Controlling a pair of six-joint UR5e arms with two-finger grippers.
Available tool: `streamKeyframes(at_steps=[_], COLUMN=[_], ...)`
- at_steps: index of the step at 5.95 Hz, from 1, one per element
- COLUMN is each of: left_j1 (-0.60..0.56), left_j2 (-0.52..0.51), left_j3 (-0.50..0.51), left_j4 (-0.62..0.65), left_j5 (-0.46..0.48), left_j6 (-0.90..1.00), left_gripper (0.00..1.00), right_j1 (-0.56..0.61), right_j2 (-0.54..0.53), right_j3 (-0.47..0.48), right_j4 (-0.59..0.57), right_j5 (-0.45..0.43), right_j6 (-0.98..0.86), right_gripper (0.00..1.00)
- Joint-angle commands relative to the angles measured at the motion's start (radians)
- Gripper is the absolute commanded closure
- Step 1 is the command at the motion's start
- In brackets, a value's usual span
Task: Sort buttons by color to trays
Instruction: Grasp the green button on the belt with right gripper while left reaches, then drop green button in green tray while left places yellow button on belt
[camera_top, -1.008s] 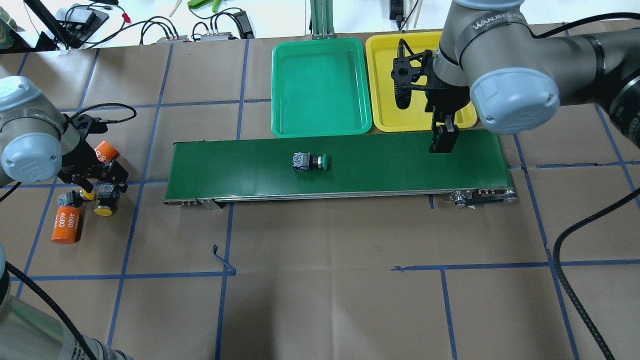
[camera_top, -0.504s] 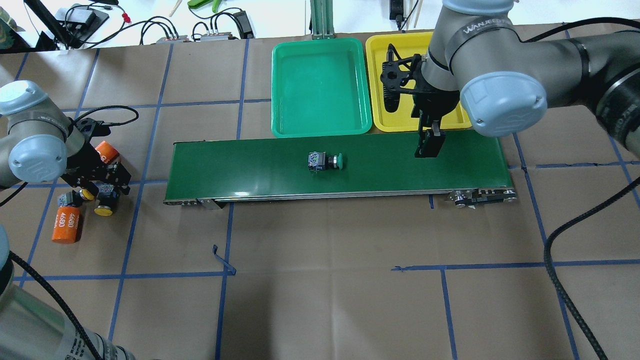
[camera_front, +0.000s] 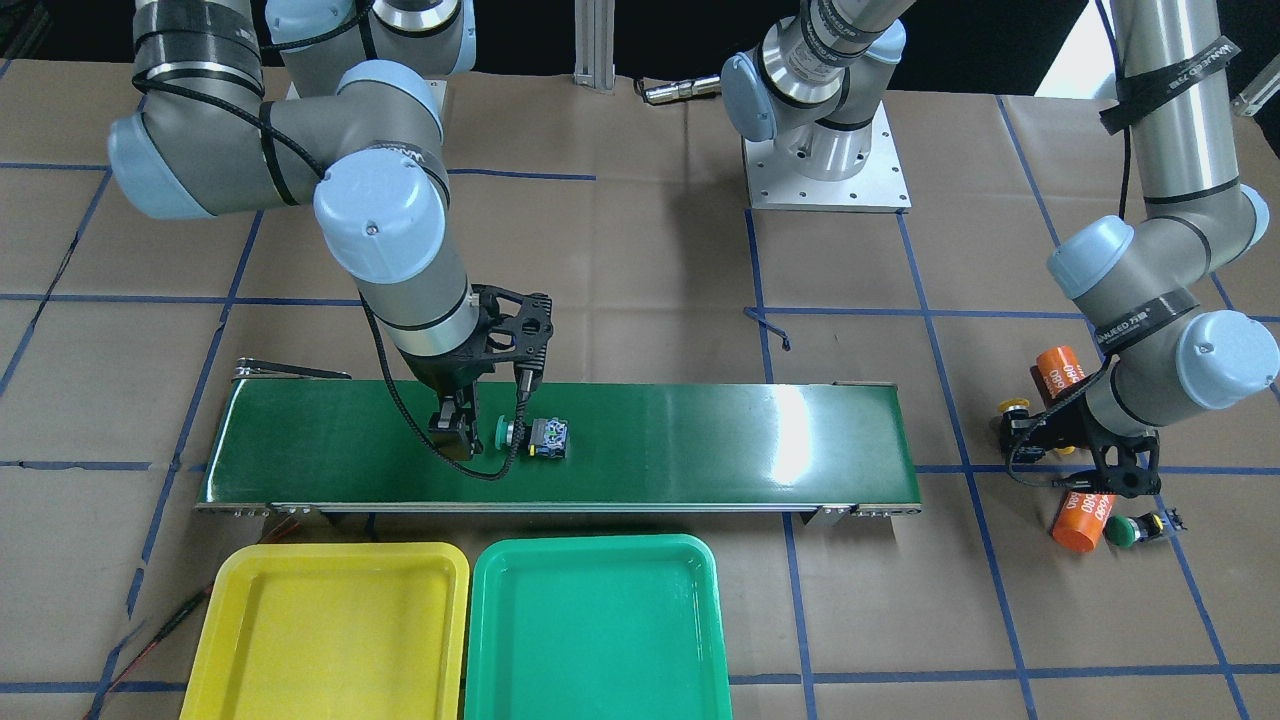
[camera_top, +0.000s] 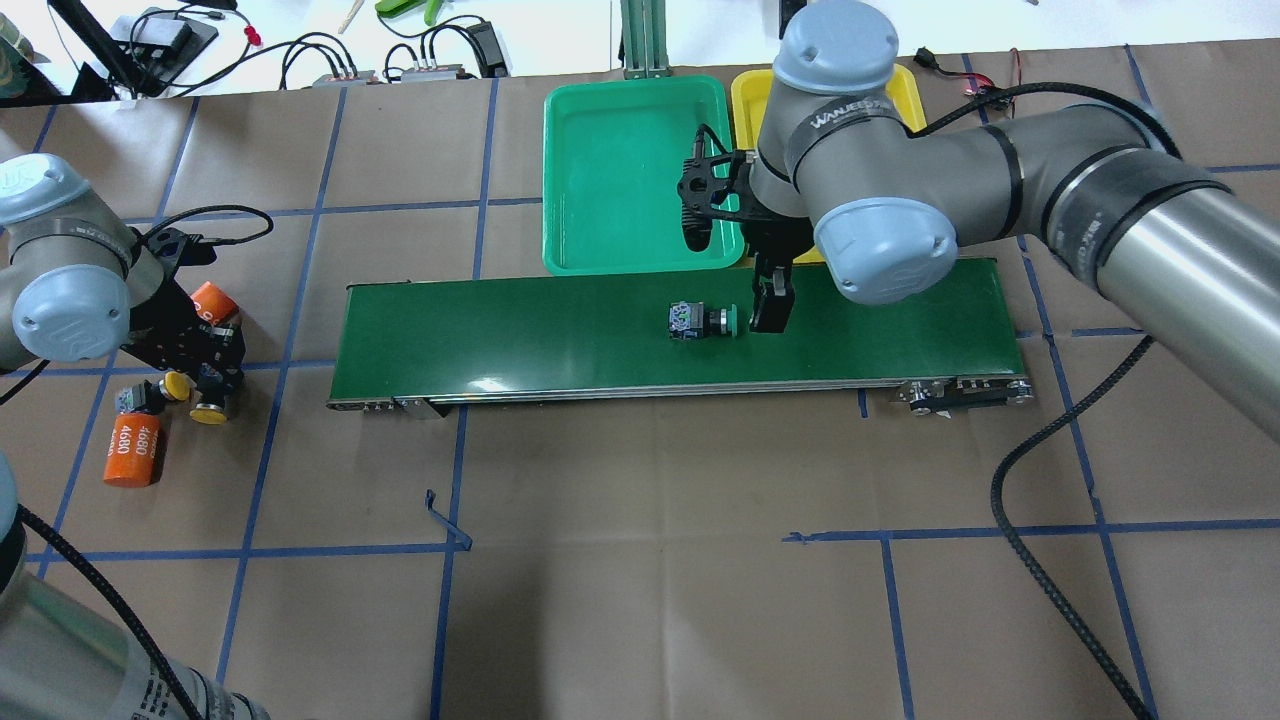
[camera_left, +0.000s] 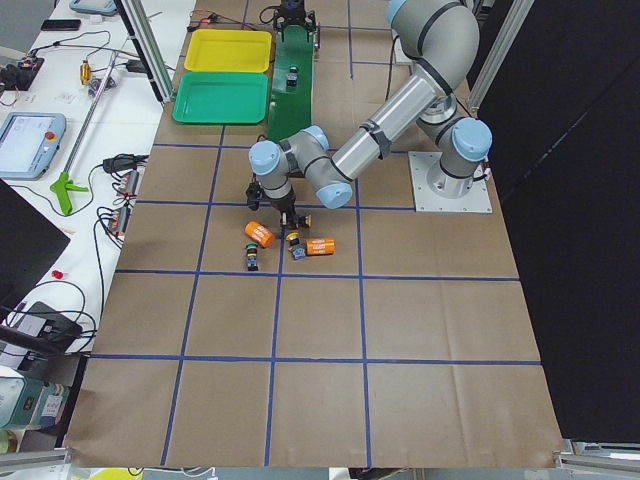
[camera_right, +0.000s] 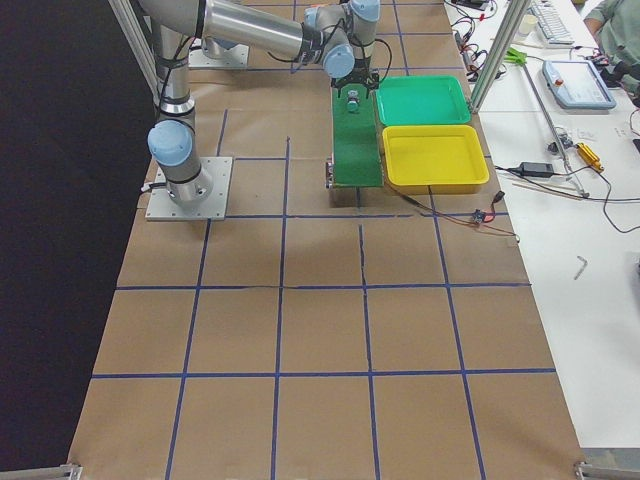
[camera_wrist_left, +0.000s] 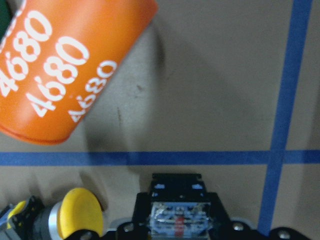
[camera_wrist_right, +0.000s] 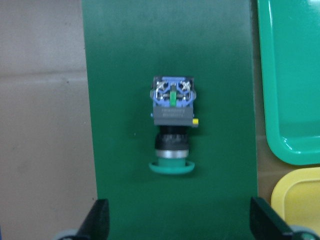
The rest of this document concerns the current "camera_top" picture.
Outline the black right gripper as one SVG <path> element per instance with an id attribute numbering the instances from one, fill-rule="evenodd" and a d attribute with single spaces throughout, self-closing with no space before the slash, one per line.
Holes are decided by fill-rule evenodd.
<path id="1" fill-rule="evenodd" d="M 699 126 L 692 155 L 682 161 L 676 191 L 686 246 L 708 250 L 716 222 L 740 225 L 754 254 L 751 333 L 783 333 L 795 305 L 794 263 L 815 247 L 812 222 L 771 210 L 750 187 L 754 156 L 730 151 L 709 126 Z"/>

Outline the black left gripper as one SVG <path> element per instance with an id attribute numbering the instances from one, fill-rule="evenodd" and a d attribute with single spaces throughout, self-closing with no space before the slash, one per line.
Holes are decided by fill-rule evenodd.
<path id="1" fill-rule="evenodd" d="M 179 372 L 198 395 L 230 398 L 243 384 L 241 365 L 246 342 L 241 313 L 224 325 L 197 318 L 189 295 L 177 272 L 209 266 L 218 260 L 218 246 L 201 234 L 175 228 L 150 231 L 140 237 L 143 259 L 155 259 L 163 269 L 156 291 L 131 310 L 131 334 L 125 351 L 163 372 Z"/>

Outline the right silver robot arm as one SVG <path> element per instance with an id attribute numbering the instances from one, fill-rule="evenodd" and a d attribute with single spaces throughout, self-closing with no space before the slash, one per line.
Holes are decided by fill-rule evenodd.
<path id="1" fill-rule="evenodd" d="M 703 250 L 732 222 L 756 252 L 751 329 L 785 331 L 794 260 L 818 249 L 861 305 L 942 281 L 961 247 L 1029 234 L 1268 436 L 1279 428 L 1277 219 L 1184 161 L 1144 108 L 1084 85 L 1039 115 L 952 132 L 969 102 L 919 131 L 887 95 L 891 20 L 860 1 L 815 1 L 790 20 L 754 151 L 707 156 L 677 183 L 684 233 Z"/>

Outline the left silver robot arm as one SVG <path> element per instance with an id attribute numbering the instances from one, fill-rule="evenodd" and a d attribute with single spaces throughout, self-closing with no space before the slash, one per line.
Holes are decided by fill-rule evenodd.
<path id="1" fill-rule="evenodd" d="M 174 218 L 127 225 L 64 159 L 3 163 L 3 370 L 41 370 L 118 350 L 160 370 L 116 401 L 105 478 L 157 478 L 160 416 L 191 404 L 227 419 L 244 375 L 239 310 L 216 286 L 186 292 L 183 266 L 214 263 L 219 240 Z M 169 659 L 118 589 L 17 498 L 3 465 L 3 716 L 5 719 L 265 719 L 266 710 Z"/>

